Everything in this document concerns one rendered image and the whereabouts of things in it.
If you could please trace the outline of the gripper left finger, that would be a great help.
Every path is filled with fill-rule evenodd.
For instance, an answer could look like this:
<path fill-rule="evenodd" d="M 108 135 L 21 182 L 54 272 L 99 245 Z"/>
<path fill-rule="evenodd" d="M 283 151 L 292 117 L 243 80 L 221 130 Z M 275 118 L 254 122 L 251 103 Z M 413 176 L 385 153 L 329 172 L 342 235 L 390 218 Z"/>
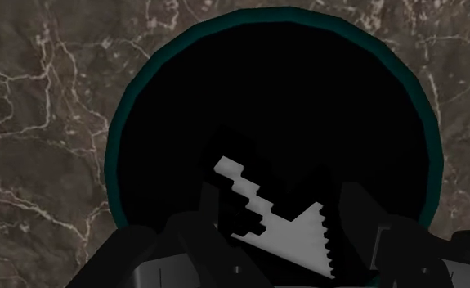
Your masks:
<path fill-rule="evenodd" d="M 66 288 L 274 288 L 224 236 L 220 209 L 248 198 L 231 180 L 107 184 L 117 225 Z"/>

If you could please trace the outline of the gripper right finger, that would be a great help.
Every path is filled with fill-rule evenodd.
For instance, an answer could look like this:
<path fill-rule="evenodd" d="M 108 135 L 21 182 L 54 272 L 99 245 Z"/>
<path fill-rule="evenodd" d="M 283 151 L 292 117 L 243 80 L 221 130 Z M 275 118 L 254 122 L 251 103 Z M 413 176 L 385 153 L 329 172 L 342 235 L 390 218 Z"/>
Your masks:
<path fill-rule="evenodd" d="M 470 231 L 447 241 L 389 214 L 356 182 L 342 184 L 341 226 L 378 288 L 470 288 Z"/>

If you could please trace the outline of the grey jagged object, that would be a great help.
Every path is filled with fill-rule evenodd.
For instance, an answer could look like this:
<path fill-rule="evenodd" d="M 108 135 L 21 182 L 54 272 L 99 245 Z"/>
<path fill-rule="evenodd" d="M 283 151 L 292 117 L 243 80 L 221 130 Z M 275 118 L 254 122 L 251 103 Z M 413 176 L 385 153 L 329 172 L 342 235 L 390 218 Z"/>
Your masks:
<path fill-rule="evenodd" d="M 234 182 L 233 191 L 246 196 L 246 208 L 262 216 L 266 230 L 259 236 L 248 232 L 244 236 L 232 234 L 237 240 L 257 247 L 273 255 L 302 266 L 322 276 L 333 279 L 331 259 L 325 247 L 327 228 L 323 226 L 325 217 L 320 215 L 322 205 L 312 204 L 292 222 L 271 212 L 273 204 L 257 195 L 259 186 L 242 177 L 244 166 L 223 156 L 214 166 L 214 171 Z"/>

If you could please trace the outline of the dark teal bowl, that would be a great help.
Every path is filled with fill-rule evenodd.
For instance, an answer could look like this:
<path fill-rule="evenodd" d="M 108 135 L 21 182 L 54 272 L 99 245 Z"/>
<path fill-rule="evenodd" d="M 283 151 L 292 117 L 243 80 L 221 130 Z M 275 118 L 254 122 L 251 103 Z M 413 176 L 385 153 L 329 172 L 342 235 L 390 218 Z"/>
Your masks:
<path fill-rule="evenodd" d="M 260 236 L 260 214 L 219 210 L 225 238 L 274 288 L 380 282 L 343 232 L 343 183 L 359 183 L 387 213 L 427 230 L 440 198 L 441 137 L 418 79 L 374 36 L 297 7 L 233 11 L 161 47 L 111 120 L 106 190 L 117 180 L 146 189 L 230 180 L 214 171 L 223 156 L 244 166 L 242 177 L 281 218 L 322 205 L 333 279 L 231 236 Z"/>

